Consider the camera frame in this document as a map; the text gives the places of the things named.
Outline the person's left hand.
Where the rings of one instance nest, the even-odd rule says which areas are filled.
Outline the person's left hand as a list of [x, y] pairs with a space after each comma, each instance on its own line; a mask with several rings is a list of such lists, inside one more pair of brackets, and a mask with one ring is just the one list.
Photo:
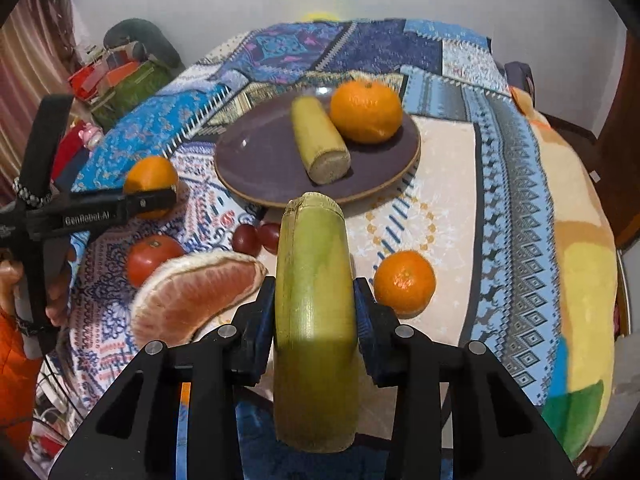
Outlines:
[[[23, 265], [17, 261], [3, 260], [1, 263], [1, 315], [9, 322], [15, 322], [15, 303], [18, 282], [24, 274]], [[67, 305], [70, 296], [70, 263], [66, 262], [60, 274], [54, 278], [47, 291], [46, 315], [54, 327], [62, 327], [68, 318]]]

